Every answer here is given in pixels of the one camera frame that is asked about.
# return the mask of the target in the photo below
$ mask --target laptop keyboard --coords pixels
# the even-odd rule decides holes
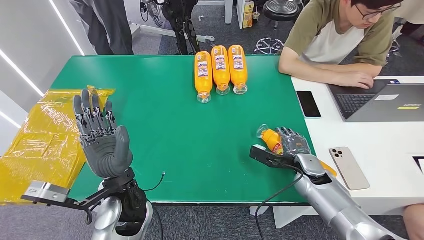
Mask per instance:
[[[341,104],[341,108],[349,115],[352,115],[371,101],[374,96],[375,94],[338,94],[337,99]]]

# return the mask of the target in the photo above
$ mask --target green tabletop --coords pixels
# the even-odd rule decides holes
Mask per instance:
[[[146,193],[152,202],[259,203],[295,173],[249,157],[251,145],[264,145],[258,127],[289,127],[312,142],[292,81],[278,73],[278,57],[246,60],[248,92],[220,96],[214,89],[207,104],[196,100],[194,56],[75,56],[51,88],[116,89],[109,99],[118,124],[128,129],[138,184],[152,188],[166,172]],[[82,200],[100,182],[85,165],[69,197]],[[272,202],[306,201],[292,187]]]

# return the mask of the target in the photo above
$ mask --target black smartphone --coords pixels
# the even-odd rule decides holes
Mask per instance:
[[[312,92],[297,91],[296,93],[302,107],[303,115],[306,118],[321,118],[320,110],[318,109]]]

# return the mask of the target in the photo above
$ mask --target humanoid robot hand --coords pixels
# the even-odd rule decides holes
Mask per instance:
[[[297,154],[311,154],[304,136],[286,127],[277,127],[276,132],[281,136],[283,156],[292,158]]]
[[[73,110],[80,133],[79,141],[92,172],[104,179],[121,176],[133,162],[133,154],[127,129],[122,125],[117,127],[112,103],[106,102],[103,114],[99,95],[94,91],[90,96],[89,91],[84,89],[81,96],[73,97]]]

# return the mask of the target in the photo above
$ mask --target laptop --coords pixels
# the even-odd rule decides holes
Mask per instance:
[[[424,122],[424,84],[375,80],[371,89],[329,85],[346,122]]]

